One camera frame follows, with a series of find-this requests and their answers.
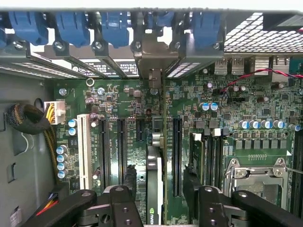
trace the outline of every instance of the electrolytic capacitor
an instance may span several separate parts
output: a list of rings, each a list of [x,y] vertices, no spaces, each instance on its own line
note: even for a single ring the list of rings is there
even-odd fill
[[[86,98],[86,99],[85,99],[85,104],[86,104],[86,105],[94,104],[94,103],[95,103],[95,100],[94,100],[94,98],[92,98],[92,97],[89,97],[89,98]]]
[[[275,128],[282,129],[285,126],[285,123],[283,121],[275,120],[273,123]]]
[[[239,121],[239,127],[242,129],[248,129],[249,124],[247,121]]]
[[[261,121],[261,127],[266,129],[271,129],[273,127],[273,124],[271,121]]]
[[[75,128],[70,128],[70,129],[68,130],[68,134],[69,134],[70,136],[74,136],[74,135],[77,134],[77,130],[76,130]]]
[[[66,168],[67,168],[67,162],[61,162],[61,163],[58,163],[58,165],[57,165],[57,169],[59,171],[62,171],[64,169],[66,169]]]
[[[93,179],[97,180],[100,174],[101,174],[100,167],[98,167],[94,172]]]
[[[257,98],[257,103],[265,103],[265,102],[268,102],[269,101],[269,98],[268,97],[259,97]]]
[[[89,118],[91,119],[91,120],[95,120],[95,119],[97,119],[99,117],[99,115],[97,114],[97,113],[90,113],[89,114]]]
[[[98,121],[98,120],[93,121],[92,123],[90,123],[90,125],[91,125],[91,127],[92,127],[92,128],[97,127],[97,126],[98,126],[98,124],[99,124],[99,121]]]
[[[200,103],[199,108],[203,111],[209,110],[209,104],[208,103]]]
[[[272,90],[279,90],[279,89],[282,89],[282,88],[284,88],[284,84],[281,84],[280,82],[275,82],[271,86]]]
[[[57,156],[57,162],[61,163],[67,159],[67,154],[61,154]]]
[[[301,127],[299,125],[295,125],[295,124],[290,124],[288,126],[288,128],[291,130],[291,131],[300,131],[301,130]]]
[[[246,91],[246,87],[245,86],[241,86],[240,87],[240,91]]]
[[[68,121],[68,126],[70,126],[71,128],[74,128],[77,126],[77,119],[71,119],[70,121]]]
[[[257,121],[250,121],[250,127],[253,129],[258,129],[260,127],[260,124]]]
[[[209,107],[212,111],[217,111],[218,109],[218,104],[217,103],[210,103]]]
[[[58,172],[58,177],[60,179],[63,179],[64,177],[66,177],[67,174],[68,174],[68,170],[64,169],[64,170]]]
[[[67,151],[67,147],[65,145],[61,145],[61,146],[57,147],[57,149],[56,149],[56,153],[58,155],[64,154],[64,153],[66,153],[66,151]]]

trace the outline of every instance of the white pci slot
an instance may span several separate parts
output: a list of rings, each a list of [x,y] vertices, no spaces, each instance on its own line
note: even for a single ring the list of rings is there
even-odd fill
[[[80,189],[92,189],[89,114],[77,115]]]

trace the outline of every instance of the white power connector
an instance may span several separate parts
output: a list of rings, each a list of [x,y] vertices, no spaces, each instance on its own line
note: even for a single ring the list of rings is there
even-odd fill
[[[44,102],[44,110],[47,107],[47,104],[53,104],[54,106],[54,122],[51,124],[61,124],[66,121],[65,119],[65,101],[51,101],[51,102]]]

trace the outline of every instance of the chip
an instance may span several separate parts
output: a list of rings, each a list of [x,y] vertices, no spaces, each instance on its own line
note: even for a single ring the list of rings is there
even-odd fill
[[[224,119],[229,121],[231,119],[231,114],[230,113],[224,113]]]
[[[195,112],[195,118],[201,117],[201,112]]]
[[[78,148],[78,137],[77,136],[69,136],[67,138],[68,147],[69,148]]]
[[[263,109],[263,115],[269,115],[270,109]]]

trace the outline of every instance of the motherboard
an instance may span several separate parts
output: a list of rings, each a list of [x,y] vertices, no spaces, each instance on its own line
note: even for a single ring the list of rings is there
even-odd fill
[[[289,72],[302,73],[302,62],[291,60]],[[71,193],[82,187],[84,154],[89,159],[85,187],[101,194],[122,184],[127,167],[135,165],[135,203],[143,223],[150,224],[154,209],[147,208],[152,196],[147,152],[155,146],[161,148],[163,224],[192,223],[182,196],[185,165],[193,166],[203,185],[227,196],[248,190],[290,211],[296,206],[295,180],[280,167],[298,165],[294,156],[303,118],[302,81],[264,82],[270,76],[253,76],[222,92],[238,77],[203,69],[166,79],[158,89],[139,79],[57,81],[55,100],[64,101],[66,110],[66,122],[56,126],[57,146],[64,148],[61,180],[70,183]]]

